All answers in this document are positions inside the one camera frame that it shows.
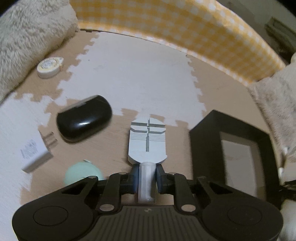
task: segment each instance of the white round tape measure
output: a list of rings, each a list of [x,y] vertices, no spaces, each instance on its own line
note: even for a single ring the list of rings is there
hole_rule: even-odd
[[[38,76],[42,79],[55,76],[58,72],[60,72],[63,62],[64,59],[61,57],[50,57],[42,60],[37,65]]]

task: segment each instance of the fluffy fur blanket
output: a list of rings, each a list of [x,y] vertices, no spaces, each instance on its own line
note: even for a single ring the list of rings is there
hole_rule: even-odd
[[[69,0],[19,0],[0,17],[0,103],[78,29]]]

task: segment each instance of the yellow gingham fabric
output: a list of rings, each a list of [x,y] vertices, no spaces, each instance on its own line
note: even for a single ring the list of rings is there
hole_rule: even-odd
[[[161,43],[244,85],[285,67],[239,16],[215,0],[70,0],[79,27]]]

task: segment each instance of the white power adapter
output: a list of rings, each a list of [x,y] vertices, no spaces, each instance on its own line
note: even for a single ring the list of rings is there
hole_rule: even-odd
[[[57,139],[54,139],[49,144],[45,144],[45,142],[47,142],[47,140],[50,141],[52,137],[53,132],[45,137],[38,132],[18,149],[17,152],[22,162],[22,170],[24,172],[30,173],[34,171],[36,168],[53,157],[48,148],[54,144]]]

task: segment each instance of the beige plush fabric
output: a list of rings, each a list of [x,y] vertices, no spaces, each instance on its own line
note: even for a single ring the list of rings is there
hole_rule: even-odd
[[[296,63],[249,86],[287,160],[296,162]]]
[[[78,29],[69,0],[19,0],[0,17],[0,103]]]

